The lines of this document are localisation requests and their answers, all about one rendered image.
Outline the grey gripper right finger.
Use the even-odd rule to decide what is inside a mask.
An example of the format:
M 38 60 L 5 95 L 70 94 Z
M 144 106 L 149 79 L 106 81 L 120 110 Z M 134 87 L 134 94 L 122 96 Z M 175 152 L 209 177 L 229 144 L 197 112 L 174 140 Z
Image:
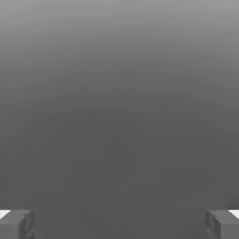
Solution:
M 239 210 L 206 210 L 208 239 L 239 239 Z

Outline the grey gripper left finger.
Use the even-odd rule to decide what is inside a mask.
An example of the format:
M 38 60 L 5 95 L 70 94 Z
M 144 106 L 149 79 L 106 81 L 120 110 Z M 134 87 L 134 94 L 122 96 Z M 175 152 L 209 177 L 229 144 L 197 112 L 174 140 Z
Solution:
M 34 211 L 0 210 L 0 239 L 35 239 Z

